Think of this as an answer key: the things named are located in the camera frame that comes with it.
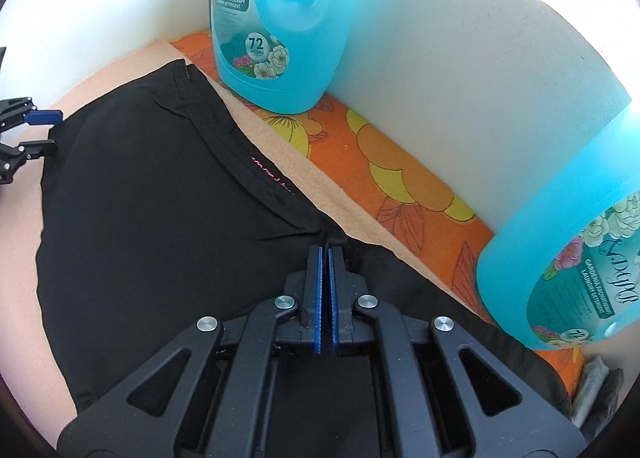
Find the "black pants with pink waistband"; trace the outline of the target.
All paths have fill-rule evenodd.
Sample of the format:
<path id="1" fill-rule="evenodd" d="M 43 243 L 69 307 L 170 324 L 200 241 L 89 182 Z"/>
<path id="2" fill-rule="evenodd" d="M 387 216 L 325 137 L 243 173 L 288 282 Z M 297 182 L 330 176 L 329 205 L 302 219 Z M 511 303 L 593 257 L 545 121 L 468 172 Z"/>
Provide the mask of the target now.
<path id="1" fill-rule="evenodd" d="M 37 292 L 76 418 L 198 319 L 280 296 L 319 246 L 321 350 L 280 351 L 262 457 L 385 457 L 369 357 L 332 350 L 332 248 L 401 314 L 451 317 L 568 420 L 550 366 L 390 250 L 348 236 L 246 138 L 198 68 L 171 62 L 50 137 Z"/>

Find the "folded dark grey pants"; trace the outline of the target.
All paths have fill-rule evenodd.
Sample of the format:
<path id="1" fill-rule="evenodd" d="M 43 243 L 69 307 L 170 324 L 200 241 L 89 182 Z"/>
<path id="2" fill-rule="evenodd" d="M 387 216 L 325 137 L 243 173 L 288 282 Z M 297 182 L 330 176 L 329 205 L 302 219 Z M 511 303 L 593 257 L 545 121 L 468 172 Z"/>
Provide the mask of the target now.
<path id="1" fill-rule="evenodd" d="M 587 442 L 592 442 L 613 418 L 618 407 L 618 396 L 624 380 L 623 369 L 614 368 L 608 373 L 585 422 L 580 428 Z"/>

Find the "folded light grey garment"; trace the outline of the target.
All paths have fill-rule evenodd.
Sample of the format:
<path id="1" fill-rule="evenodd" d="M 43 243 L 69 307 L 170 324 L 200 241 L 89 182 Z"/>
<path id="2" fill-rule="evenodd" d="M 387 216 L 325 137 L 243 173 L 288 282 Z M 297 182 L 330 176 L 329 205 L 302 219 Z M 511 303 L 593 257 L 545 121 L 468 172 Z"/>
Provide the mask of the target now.
<path id="1" fill-rule="evenodd" d="M 600 355 L 585 364 L 570 412 L 570 420 L 576 428 L 580 429 L 585 424 L 609 374 L 610 368 Z"/>

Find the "middle blue detergent bottle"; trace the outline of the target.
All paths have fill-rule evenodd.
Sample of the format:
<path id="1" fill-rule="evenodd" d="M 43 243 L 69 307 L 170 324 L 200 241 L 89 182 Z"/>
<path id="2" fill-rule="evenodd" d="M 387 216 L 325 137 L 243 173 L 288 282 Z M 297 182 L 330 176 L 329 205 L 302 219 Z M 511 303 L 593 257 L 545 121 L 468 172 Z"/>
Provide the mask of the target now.
<path id="1" fill-rule="evenodd" d="M 599 342 L 638 322 L 638 103 L 498 231 L 476 284 L 499 327 L 534 350 Z"/>

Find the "blue detergent bottle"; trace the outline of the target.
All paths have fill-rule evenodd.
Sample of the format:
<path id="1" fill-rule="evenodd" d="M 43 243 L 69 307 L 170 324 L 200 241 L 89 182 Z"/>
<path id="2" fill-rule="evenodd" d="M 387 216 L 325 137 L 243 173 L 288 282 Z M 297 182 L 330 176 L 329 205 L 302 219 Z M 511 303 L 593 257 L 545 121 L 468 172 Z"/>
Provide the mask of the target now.
<path id="1" fill-rule="evenodd" d="M 638 103 L 498 231 L 476 284 L 499 327 L 534 350 L 599 342 L 638 322 Z"/>
<path id="2" fill-rule="evenodd" d="M 359 0 L 209 0 L 221 81 L 276 114 L 311 109 L 330 85 Z"/>

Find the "orange floral bedsheet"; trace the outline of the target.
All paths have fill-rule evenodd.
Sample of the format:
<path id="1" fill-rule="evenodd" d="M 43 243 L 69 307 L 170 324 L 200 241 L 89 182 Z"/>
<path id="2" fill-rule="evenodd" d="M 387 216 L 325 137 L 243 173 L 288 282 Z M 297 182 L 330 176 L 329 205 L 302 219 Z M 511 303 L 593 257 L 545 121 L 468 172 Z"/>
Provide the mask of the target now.
<path id="1" fill-rule="evenodd" d="M 334 96 L 294 116 L 237 96 L 221 81 L 209 33 L 171 46 L 206 74 L 248 139 L 318 209 L 350 236 L 390 248 L 491 321 L 475 269 L 493 233 L 447 184 Z"/>

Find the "left blue detergent bottle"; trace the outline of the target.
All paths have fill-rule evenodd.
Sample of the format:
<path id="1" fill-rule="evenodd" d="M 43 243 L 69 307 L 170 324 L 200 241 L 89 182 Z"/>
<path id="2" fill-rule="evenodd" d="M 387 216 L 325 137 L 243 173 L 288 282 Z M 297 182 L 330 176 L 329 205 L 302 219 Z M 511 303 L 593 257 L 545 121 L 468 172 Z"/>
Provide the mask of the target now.
<path id="1" fill-rule="evenodd" d="M 330 85 L 359 0 L 209 0 L 221 81 L 276 114 L 311 109 Z"/>

